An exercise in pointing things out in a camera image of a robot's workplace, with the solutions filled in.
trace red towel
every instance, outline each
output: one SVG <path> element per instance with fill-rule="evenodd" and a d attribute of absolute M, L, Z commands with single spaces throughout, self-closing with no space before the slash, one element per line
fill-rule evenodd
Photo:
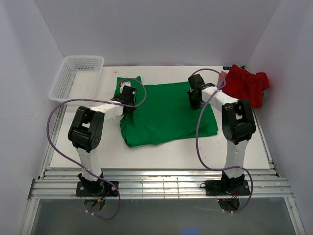
<path fill-rule="evenodd" d="M 237 99 L 248 99 L 253 108 L 262 107 L 263 91 L 269 88 L 266 73 L 251 74 L 233 65 L 226 76 L 226 86 L 222 91 Z"/>

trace green towel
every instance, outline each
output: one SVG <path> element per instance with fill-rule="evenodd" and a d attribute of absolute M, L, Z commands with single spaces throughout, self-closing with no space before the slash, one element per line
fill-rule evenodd
<path fill-rule="evenodd" d="M 115 94 L 120 93 L 118 77 Z M 131 81 L 137 88 L 136 104 L 142 101 L 144 91 L 140 84 Z M 160 144 L 172 140 L 194 138 L 200 115 L 199 110 L 189 106 L 188 82 L 145 85 L 147 98 L 132 114 L 126 114 L 121 122 L 121 132 L 129 147 L 145 144 Z M 216 135 L 218 127 L 210 105 L 202 117 L 199 137 Z"/>

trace perforated basket bottom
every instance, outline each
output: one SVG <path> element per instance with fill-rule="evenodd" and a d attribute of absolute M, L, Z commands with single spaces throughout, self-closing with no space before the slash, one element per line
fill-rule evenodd
<path fill-rule="evenodd" d="M 73 76 L 73 83 L 67 98 L 90 98 L 98 81 L 99 72 L 77 71 Z"/>

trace white table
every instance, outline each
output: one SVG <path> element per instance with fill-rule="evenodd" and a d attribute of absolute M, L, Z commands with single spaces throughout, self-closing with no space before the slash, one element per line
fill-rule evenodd
<path fill-rule="evenodd" d="M 97 99 L 110 100 L 116 87 L 116 78 L 141 76 L 143 84 L 164 84 L 187 81 L 195 71 L 203 67 L 196 66 L 138 66 L 104 67 L 96 93 Z M 220 66 L 207 67 L 221 71 Z M 217 83 L 218 75 L 212 71 L 202 71 L 205 82 Z M 67 139 L 77 107 L 67 106 L 56 146 L 65 154 L 79 161 L 72 143 Z M 222 133 L 221 113 L 213 108 L 219 127 L 216 136 L 200 138 L 200 151 L 203 161 L 210 167 L 221 168 L 225 164 L 227 144 Z M 105 123 L 104 133 L 99 144 L 98 158 L 101 168 L 106 169 L 203 169 L 195 147 L 195 139 L 176 140 L 154 145 L 129 148 L 119 127 L 119 118 Z M 54 152 L 50 167 L 52 169 L 78 168 L 77 165 Z M 244 167 L 247 169 L 269 169 L 265 147 L 257 128 L 247 149 Z"/>

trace robotic arm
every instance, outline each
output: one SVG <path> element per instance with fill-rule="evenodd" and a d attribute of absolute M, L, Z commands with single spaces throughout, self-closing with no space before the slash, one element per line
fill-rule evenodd
<path fill-rule="evenodd" d="M 192 109 L 201 108 L 212 96 L 209 102 L 222 113 L 222 130 L 227 139 L 226 167 L 243 166 L 246 146 L 255 132 L 255 122 L 252 108 L 248 100 L 232 98 L 212 84 L 205 84 L 199 74 L 188 78 L 190 91 L 188 92 Z M 249 195 L 247 182 L 242 169 L 228 169 L 222 171 L 220 181 L 205 182 L 207 195 L 223 195 L 224 192 L 239 191 L 239 195 Z"/>
<path fill-rule="evenodd" d="M 103 177 L 103 173 L 99 166 L 96 148 L 101 141 L 103 123 L 135 109 L 116 105 L 116 103 L 134 105 L 136 88 L 123 84 L 121 90 L 120 94 L 111 99 L 114 101 L 112 104 L 102 104 L 92 108 L 80 106 L 68 132 L 68 139 L 76 148 L 81 164 L 100 177 Z M 106 186 L 105 182 L 90 175 L 86 169 L 78 175 L 80 182 L 77 185 L 76 196 L 98 196 L 104 194 L 104 189 L 109 195 L 116 196 L 114 188 L 111 189 L 110 185 Z"/>

